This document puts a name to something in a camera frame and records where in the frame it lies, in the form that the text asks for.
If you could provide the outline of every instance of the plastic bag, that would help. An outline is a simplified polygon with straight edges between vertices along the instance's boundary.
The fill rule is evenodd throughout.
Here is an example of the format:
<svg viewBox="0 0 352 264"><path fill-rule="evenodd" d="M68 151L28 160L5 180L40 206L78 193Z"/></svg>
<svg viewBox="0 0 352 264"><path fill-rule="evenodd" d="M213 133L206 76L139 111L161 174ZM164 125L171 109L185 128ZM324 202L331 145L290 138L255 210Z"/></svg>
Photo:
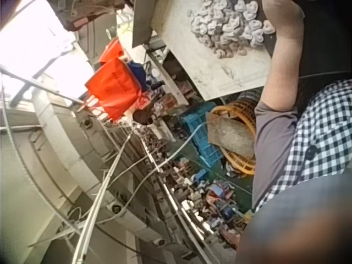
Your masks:
<svg viewBox="0 0 352 264"><path fill-rule="evenodd" d="M85 84L110 118L116 120L141 94L141 86L128 66L118 58L110 59Z"/></svg>

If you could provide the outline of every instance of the metal pipe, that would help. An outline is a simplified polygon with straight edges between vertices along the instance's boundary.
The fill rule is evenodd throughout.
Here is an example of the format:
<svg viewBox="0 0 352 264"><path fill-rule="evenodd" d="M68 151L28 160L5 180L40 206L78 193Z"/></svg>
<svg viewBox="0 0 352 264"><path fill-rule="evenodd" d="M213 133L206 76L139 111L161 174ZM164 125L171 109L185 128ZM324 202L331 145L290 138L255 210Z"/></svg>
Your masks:
<svg viewBox="0 0 352 264"><path fill-rule="evenodd" d="M80 99L77 99L77 98L73 98L73 97L70 97L70 96L66 96L66 95L63 95L61 94L60 92L58 91L55 91L55 90L52 90L51 88L49 87L46 87L45 85L43 85L42 83L40 83L39 81L33 79L33 78L24 78L24 77L21 77L13 72L11 72L7 67L5 67L4 65L0 65L0 72L2 74L5 74L5 75L8 75L12 78L15 78L15 79L18 79L20 81L23 81L24 83L26 84L29 84L31 86L34 86L40 90L43 90L43 91L46 91L46 92L49 92L53 95L57 95L57 96L60 96L62 98L65 98L65 99L68 99L68 100L71 100L72 102L75 102L75 103L78 103L80 105L83 105L84 104L84 101L80 100Z"/></svg>
<svg viewBox="0 0 352 264"><path fill-rule="evenodd" d="M36 128L42 128L42 125L15 125L11 126L12 131L16 130L22 130L22 129L36 129ZM0 131L7 131L6 126L0 127Z"/></svg>

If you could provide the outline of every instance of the gray sleeve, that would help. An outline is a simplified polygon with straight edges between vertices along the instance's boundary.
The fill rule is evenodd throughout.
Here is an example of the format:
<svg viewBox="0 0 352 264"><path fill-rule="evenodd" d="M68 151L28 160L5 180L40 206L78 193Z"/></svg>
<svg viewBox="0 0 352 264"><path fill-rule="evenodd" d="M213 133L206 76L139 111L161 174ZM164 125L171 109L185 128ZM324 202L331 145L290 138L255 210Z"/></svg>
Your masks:
<svg viewBox="0 0 352 264"><path fill-rule="evenodd" d="M279 112L260 101L255 108L255 116L256 167L253 208L272 186L285 165L297 124L297 110Z"/></svg>

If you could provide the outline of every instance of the blue crate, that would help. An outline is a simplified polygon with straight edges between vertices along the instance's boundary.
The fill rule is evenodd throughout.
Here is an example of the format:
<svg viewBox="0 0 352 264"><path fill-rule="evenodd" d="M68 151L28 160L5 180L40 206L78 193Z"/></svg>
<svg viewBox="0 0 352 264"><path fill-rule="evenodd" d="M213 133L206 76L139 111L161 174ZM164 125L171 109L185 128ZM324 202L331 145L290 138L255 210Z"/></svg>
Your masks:
<svg viewBox="0 0 352 264"><path fill-rule="evenodd" d="M188 127L191 133L206 121L206 113L216 106L213 102L206 102L196 107L194 111L186 112L181 116L181 121ZM207 126L202 126L193 136L192 141L198 149L203 160L211 167L223 157L219 147L209 144Z"/></svg>

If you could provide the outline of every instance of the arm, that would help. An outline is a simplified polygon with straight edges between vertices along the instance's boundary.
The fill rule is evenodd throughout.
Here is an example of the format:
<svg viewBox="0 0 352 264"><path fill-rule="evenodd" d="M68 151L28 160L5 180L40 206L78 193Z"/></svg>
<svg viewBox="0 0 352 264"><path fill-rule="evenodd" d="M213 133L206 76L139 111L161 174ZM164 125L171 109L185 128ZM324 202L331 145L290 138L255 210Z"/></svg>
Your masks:
<svg viewBox="0 0 352 264"><path fill-rule="evenodd" d="M303 13L292 0L263 0L263 9L276 29L277 42L261 101L277 111L294 107L303 46Z"/></svg>

